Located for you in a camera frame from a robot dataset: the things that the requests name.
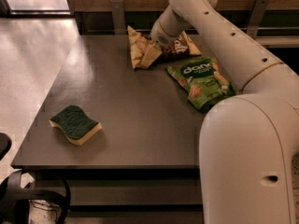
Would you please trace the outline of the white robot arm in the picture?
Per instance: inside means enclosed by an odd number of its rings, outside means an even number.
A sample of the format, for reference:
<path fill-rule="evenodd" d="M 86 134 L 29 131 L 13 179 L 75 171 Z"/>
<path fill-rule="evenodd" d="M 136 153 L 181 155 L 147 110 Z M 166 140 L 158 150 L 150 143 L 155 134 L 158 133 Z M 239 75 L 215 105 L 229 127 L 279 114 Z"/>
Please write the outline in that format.
<path fill-rule="evenodd" d="M 292 158 L 299 152 L 299 76 L 220 15 L 217 0 L 168 0 L 150 36 L 164 47 L 193 27 L 239 89 L 199 135 L 205 224 L 296 224 Z"/>

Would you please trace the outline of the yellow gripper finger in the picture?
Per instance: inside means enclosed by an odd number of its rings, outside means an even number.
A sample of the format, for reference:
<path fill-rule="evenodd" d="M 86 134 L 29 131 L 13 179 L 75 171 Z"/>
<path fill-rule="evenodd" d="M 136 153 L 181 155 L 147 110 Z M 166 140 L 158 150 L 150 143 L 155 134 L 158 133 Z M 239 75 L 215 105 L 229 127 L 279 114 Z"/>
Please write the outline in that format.
<path fill-rule="evenodd" d="M 156 44 L 149 45 L 142 56 L 140 67 L 148 69 L 162 54 L 162 50 Z"/>

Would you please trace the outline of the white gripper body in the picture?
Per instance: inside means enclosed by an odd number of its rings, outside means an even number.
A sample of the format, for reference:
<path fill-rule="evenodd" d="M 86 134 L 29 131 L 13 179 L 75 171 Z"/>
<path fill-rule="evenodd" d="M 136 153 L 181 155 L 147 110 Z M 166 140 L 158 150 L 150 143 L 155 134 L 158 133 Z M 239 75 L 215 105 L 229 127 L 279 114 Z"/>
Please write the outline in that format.
<path fill-rule="evenodd" d="M 180 34 L 191 26 L 182 19 L 170 6 L 153 24 L 150 38 L 161 47 L 171 47 Z"/>

